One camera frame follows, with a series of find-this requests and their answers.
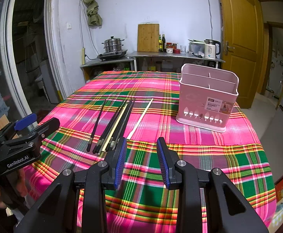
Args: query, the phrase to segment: wooden cutting board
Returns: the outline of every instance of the wooden cutting board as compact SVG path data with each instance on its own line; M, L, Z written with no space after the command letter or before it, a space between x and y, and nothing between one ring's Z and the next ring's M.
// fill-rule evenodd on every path
M159 24L138 25L137 51L159 52Z

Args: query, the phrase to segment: electric kettle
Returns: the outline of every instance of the electric kettle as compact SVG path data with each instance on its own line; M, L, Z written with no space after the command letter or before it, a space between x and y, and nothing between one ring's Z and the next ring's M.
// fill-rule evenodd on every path
M220 54L221 46L220 42L212 39L206 39L204 48L204 57L209 59L215 59L216 55ZM216 44L219 46L219 51L216 52Z

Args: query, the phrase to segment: person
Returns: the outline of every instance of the person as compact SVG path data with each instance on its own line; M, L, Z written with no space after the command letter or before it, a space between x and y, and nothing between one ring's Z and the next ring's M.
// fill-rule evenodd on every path
M25 171L24 169L17 170L18 180L16 184L16 189L20 193L21 197L25 197L28 194L27 187L25 185ZM5 209L7 206L0 198L0 209Z

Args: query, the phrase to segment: table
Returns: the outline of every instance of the table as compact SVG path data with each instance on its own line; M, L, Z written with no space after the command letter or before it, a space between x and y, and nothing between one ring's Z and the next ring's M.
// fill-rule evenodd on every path
M221 168L268 226L276 209L276 196L269 163L251 123L237 104L224 133L178 123L175 117L179 79L177 73L109 71L70 95L42 121L56 117L60 129L42 142L41 160L25 168L29 194L37 199L62 170L87 169L105 157L86 151L105 99L106 107L92 146L123 99L136 98L124 133L126 137L153 98L138 129L128 140L119 189L106 191L108 233L175 232L178 191L164 188L156 154L158 137L164 137L169 149L177 151L180 159L196 168ZM78 226L83 194L81 191ZM206 232L204 197L202 206Z
M112 64L112 63L121 63L121 62L130 62L130 67L131 70L134 69L134 63L133 63L133 58L124 56L119 59L112 59L112 60L101 60L101 59L94 59L90 60L89 62L86 62L84 65L81 65L80 68L82 69L84 80L87 82L90 80L90 74L91 74L91 69L89 69L92 66L97 66L97 65L105 65L105 64Z
M209 58L199 58L195 55L191 55L190 53L180 53L180 54L176 54L176 53L166 53L166 52L132 52L128 55L128 57L132 57L134 59L134 70L135 72L137 72L137 64L136 64L136 58L138 57L170 57L170 58L186 58L186 59L195 59L195 60L209 60L209 61L215 61L216 62L216 66L215 68L219 68L218 67L218 63L219 62L225 62L224 60L221 60L219 58L215 58L215 59L209 59Z

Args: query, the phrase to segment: clear plastic bin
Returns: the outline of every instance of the clear plastic bin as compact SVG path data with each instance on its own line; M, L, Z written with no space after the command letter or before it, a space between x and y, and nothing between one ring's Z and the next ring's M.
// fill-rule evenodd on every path
M217 132L226 123L238 96L238 77L230 71L184 64L176 120Z

